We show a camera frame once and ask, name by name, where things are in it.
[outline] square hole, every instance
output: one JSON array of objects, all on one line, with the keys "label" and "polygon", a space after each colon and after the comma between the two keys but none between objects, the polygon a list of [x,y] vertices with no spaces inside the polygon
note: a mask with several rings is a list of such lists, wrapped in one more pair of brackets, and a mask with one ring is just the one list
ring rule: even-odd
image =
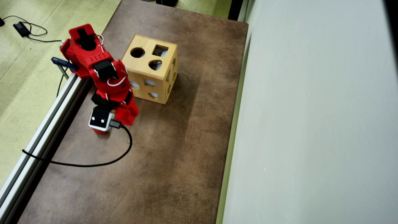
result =
[{"label": "square hole", "polygon": [[166,57],[167,51],[169,50],[168,47],[156,45],[155,50],[153,50],[153,55],[159,56],[159,57]]}]

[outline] power cord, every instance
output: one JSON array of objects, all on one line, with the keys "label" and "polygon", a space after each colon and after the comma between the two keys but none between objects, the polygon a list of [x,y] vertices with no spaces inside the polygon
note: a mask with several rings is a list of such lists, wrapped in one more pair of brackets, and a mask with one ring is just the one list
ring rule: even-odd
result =
[{"label": "power cord", "polygon": [[[47,31],[47,30],[46,30],[44,27],[42,27],[42,26],[39,26],[39,25],[36,25],[36,24],[33,24],[33,23],[29,23],[28,21],[26,21],[25,19],[22,19],[22,18],[21,18],[21,17],[19,17],[19,16],[7,16],[7,17],[5,17],[3,20],[5,20],[5,19],[7,19],[7,18],[10,18],[10,17],[16,17],[16,18],[19,18],[19,19],[21,19],[21,20],[23,20],[23,21],[24,21],[24,22],[22,22],[22,23],[24,23],[24,24],[28,24],[28,25],[29,25],[29,34],[28,34],[28,36],[26,36],[26,37],[27,37],[27,38],[29,38],[29,39],[31,39],[31,40],[36,40],[36,41],[45,42],[45,43],[62,41],[62,40],[51,40],[51,41],[44,41],[44,40],[37,40],[37,39],[31,38],[29,35],[32,35],[32,36],[34,36],[34,37],[39,37],[39,36],[46,35],[46,34],[48,33],[48,31]],[[32,34],[32,26],[36,26],[36,27],[39,27],[39,28],[41,28],[41,29],[45,30],[45,33],[42,33],[42,34],[37,34],[37,35],[35,35],[35,34]]]},{"label": "power cord", "polygon": [[58,97],[58,94],[59,94],[59,89],[61,88],[61,83],[62,83],[63,78],[64,78],[64,75],[62,74],[61,81],[59,81],[59,85],[58,85],[57,97]]},{"label": "power cord", "polygon": [[40,160],[40,161],[53,163],[53,164],[58,164],[58,165],[63,165],[63,166],[70,166],[70,167],[100,167],[100,166],[106,166],[106,165],[109,165],[109,164],[112,164],[112,163],[115,163],[115,162],[121,160],[125,155],[127,155],[127,153],[129,153],[129,151],[131,150],[131,146],[133,145],[133,138],[131,137],[131,134],[130,134],[129,130],[118,121],[115,121],[113,123],[114,123],[114,125],[112,125],[112,127],[114,127],[114,128],[123,128],[127,132],[127,135],[129,135],[129,139],[130,139],[130,144],[129,144],[129,148],[127,149],[127,151],[125,153],[123,153],[123,155],[121,155],[119,158],[117,158],[115,160],[112,160],[110,162],[107,162],[107,163],[99,163],[99,164],[92,164],[92,165],[61,163],[61,162],[56,162],[56,161],[46,160],[46,159],[40,158],[40,157],[35,156],[35,155],[31,154],[31,153],[28,153],[24,149],[22,150],[22,152],[25,153],[26,155],[30,156],[30,157],[33,157],[35,159]]}]

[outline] circular hole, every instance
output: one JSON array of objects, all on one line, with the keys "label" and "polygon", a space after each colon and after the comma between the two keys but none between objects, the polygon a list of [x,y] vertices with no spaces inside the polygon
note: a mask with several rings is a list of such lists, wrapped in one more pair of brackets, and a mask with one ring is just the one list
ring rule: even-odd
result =
[{"label": "circular hole", "polygon": [[130,85],[134,88],[140,88],[140,85],[138,85],[136,82],[130,81]]},{"label": "circular hole", "polygon": [[155,92],[149,92],[148,95],[152,98],[152,99],[156,99],[158,97],[158,94]]},{"label": "circular hole", "polygon": [[148,80],[148,79],[144,79],[144,83],[146,86],[156,86],[155,82]]},{"label": "circular hole", "polygon": [[140,47],[136,47],[130,51],[130,54],[131,54],[131,56],[133,56],[135,58],[140,58],[145,55],[145,51],[144,51],[144,49],[142,49]]},{"label": "circular hole", "polygon": [[160,67],[162,66],[162,61],[161,61],[161,60],[150,61],[148,65],[149,65],[149,67],[150,67],[152,70],[157,71],[157,70],[159,70]]}]

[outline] white wire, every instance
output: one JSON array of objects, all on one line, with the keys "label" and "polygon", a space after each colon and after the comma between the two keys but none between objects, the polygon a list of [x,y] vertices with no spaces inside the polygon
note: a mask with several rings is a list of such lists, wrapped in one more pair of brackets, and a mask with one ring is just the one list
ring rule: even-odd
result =
[{"label": "white wire", "polygon": [[197,12],[197,13],[200,13],[200,14],[207,15],[206,13],[201,13],[201,12],[198,12],[198,10],[196,10],[196,7],[194,7],[193,9],[194,9],[194,10],[195,10],[195,12]]},{"label": "white wire", "polygon": [[109,84],[109,80],[111,80],[111,79],[108,79],[107,83],[108,83],[109,86],[118,86],[126,79],[126,77],[127,76],[123,77],[123,79],[120,82],[116,83],[116,84]]},{"label": "white wire", "polygon": [[103,45],[103,36],[102,35],[96,35],[96,37],[101,37],[101,39],[102,39],[101,45]]},{"label": "white wire", "polygon": [[126,67],[124,66],[124,64],[123,64],[123,62],[122,61],[120,61],[119,60],[119,62],[123,65],[123,67],[125,68],[125,72],[126,72],[126,75],[129,75],[129,73],[127,72],[127,69],[126,69]]}]

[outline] green floor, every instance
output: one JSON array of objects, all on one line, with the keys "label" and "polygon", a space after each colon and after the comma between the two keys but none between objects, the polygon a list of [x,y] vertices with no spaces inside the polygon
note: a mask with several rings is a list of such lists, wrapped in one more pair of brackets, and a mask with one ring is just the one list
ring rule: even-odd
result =
[{"label": "green floor", "polygon": [[[15,15],[45,27],[48,34],[43,40],[66,39],[70,28],[86,23],[101,33],[119,2],[0,0],[0,17]],[[176,7],[226,18],[230,4],[231,0],[180,0]],[[61,78],[58,67],[50,62],[51,57],[63,58],[59,43],[22,38],[12,26],[19,21],[7,18],[0,27],[0,186],[54,102]]]}]

